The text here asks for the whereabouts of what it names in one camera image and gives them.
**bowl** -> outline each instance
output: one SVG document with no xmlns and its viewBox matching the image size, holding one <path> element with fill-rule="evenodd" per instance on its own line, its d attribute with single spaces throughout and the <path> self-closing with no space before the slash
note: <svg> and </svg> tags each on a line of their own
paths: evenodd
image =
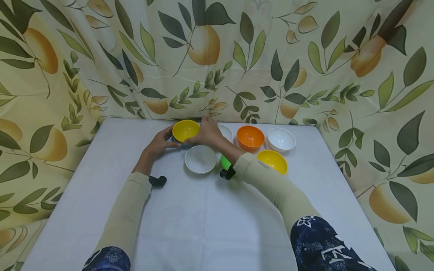
<svg viewBox="0 0 434 271">
<path fill-rule="evenodd" d="M 220 129 L 221 134 L 230 142 L 232 142 L 233 134 L 229 127 L 223 124 L 217 124 L 217 126 Z"/>
<path fill-rule="evenodd" d="M 288 164 L 286 163 L 285 158 L 278 152 L 275 152 L 273 150 L 263 150 L 258 153 L 256 158 L 269 165 L 270 167 L 274 168 L 282 175 L 285 175 L 288 171 Z"/>
<path fill-rule="evenodd" d="M 264 144 L 265 136 L 258 128 L 245 125 L 238 129 L 237 139 L 243 150 L 254 152 Z"/>
<path fill-rule="evenodd" d="M 217 155 L 210 147 L 194 146 L 185 154 L 185 165 L 197 174 L 210 172 L 217 163 Z"/>
<path fill-rule="evenodd" d="M 197 122 L 184 120 L 177 122 L 172 129 L 173 137 L 180 143 L 190 137 L 194 137 L 199 133 L 200 126 Z"/>
<path fill-rule="evenodd" d="M 270 147 L 279 152 L 289 151 L 296 145 L 294 135 L 283 128 L 271 129 L 268 131 L 267 138 Z"/>
</svg>

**patterned curtain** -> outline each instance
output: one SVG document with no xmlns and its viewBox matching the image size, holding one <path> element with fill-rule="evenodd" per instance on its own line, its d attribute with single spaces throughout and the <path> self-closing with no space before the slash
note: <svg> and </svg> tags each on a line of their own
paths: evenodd
<svg viewBox="0 0 434 271">
<path fill-rule="evenodd" d="M 0 270 L 105 118 L 316 126 L 397 270 L 434 268 L 428 0 L 0 0 Z"/>
</svg>

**long-sleeve shirt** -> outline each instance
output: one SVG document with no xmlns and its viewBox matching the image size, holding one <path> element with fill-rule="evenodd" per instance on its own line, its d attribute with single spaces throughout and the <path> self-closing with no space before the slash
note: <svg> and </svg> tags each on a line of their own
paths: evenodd
<svg viewBox="0 0 434 271">
<path fill-rule="evenodd" d="M 245 153 L 234 165 L 237 175 L 258 189 L 283 217 L 299 271 L 374 271 L 345 245 L 333 227 L 320 217 L 307 196 L 286 177 Z M 129 271 L 130 257 L 143 207 L 151 193 L 148 176 L 128 176 L 110 212 L 94 253 L 83 271 Z"/>
</svg>

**table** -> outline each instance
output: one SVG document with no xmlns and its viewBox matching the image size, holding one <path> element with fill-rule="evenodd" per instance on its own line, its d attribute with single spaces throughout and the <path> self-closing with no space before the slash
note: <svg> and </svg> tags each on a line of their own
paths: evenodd
<svg viewBox="0 0 434 271">
<path fill-rule="evenodd" d="M 107 119 L 36 241 L 22 271 L 81 270 L 102 234 L 110 210 L 142 149 L 173 121 Z M 225 123 L 234 134 L 244 124 Z M 283 153 L 287 176 L 311 200 L 347 245 L 377 270 L 394 270 L 386 252 L 315 127 L 256 124 L 292 132 L 297 145 Z M 269 149 L 267 142 L 261 150 Z M 152 175 L 153 189 L 137 236 L 132 270 L 296 270 L 277 209 L 255 188 L 206 175 L 184 164 L 186 149 L 169 150 Z"/>
</svg>

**person's right hand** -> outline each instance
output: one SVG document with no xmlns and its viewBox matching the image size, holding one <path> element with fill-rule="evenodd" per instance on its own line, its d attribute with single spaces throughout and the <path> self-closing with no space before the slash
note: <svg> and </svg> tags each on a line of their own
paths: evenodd
<svg viewBox="0 0 434 271">
<path fill-rule="evenodd" d="M 217 122 L 211 117 L 202 116 L 199 133 L 185 140 L 188 145 L 205 145 L 214 147 L 219 141 L 225 139 L 217 126 Z"/>
</svg>

